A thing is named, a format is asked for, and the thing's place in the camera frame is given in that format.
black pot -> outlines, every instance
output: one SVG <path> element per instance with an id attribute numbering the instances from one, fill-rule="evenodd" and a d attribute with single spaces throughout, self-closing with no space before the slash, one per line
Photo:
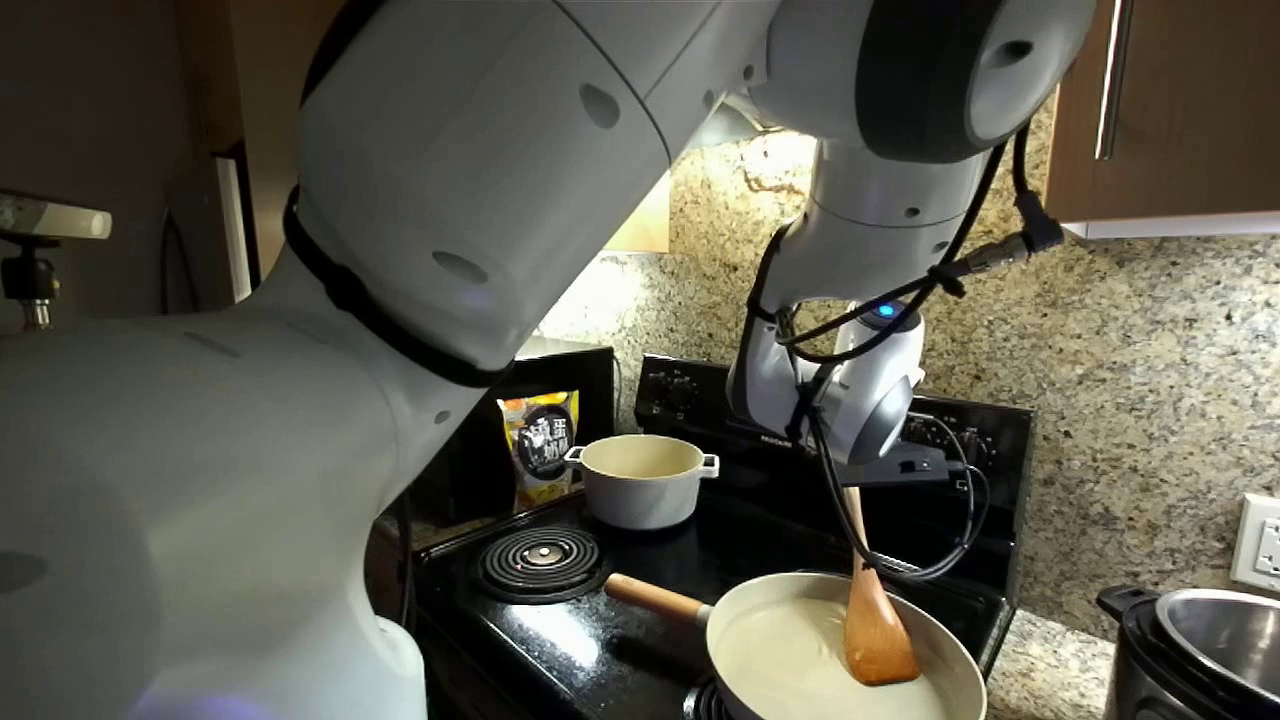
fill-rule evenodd
<path id="1" fill-rule="evenodd" d="M 1241 680 L 1230 662 L 1206 659 L 1171 622 L 1168 608 L 1177 608 L 1177 598 L 1177 591 L 1157 595 L 1149 586 L 1103 586 L 1097 595 L 1120 622 L 1109 720 L 1276 720 L 1276 697 Z"/>

wooden cabinet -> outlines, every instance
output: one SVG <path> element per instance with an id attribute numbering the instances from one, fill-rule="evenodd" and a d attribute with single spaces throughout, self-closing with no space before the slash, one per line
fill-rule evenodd
<path id="1" fill-rule="evenodd" d="M 346 0 L 180 0 L 180 56 L 191 141 L 223 152 L 243 141 L 258 260 L 283 246 L 283 200 L 296 185 L 296 106 L 321 37 Z"/>
<path id="2" fill-rule="evenodd" d="M 1047 207 L 1280 210 L 1276 30 L 1276 0 L 1099 0 L 1060 84 Z"/>

stove burner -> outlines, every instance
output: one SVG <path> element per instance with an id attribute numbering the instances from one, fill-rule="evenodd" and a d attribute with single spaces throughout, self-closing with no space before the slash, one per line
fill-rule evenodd
<path id="1" fill-rule="evenodd" d="M 576 525 L 538 525 L 502 536 L 481 556 L 483 586 L 503 598 L 569 598 L 600 575 L 600 543 Z"/>
<path id="2" fill-rule="evenodd" d="M 681 703 L 681 717 L 685 720 L 721 720 L 728 717 L 726 700 L 721 700 L 721 688 L 714 675 L 706 675 L 702 683 L 693 683 L 693 692 L 685 697 Z"/>

wall outlet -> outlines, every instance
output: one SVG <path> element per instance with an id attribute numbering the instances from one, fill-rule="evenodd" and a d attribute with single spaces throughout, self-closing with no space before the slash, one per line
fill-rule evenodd
<path id="1" fill-rule="evenodd" d="M 1233 580 L 1280 591 L 1280 496 L 1243 490 Z"/>

white wall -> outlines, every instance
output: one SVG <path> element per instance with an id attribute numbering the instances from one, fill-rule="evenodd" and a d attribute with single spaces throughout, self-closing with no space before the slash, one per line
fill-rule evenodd
<path id="1" fill-rule="evenodd" d="M 173 5 L 0 5 L 0 94 L 0 189 L 118 210 L 112 245 L 53 250 L 53 321 L 158 310 L 164 189 L 191 163 Z"/>

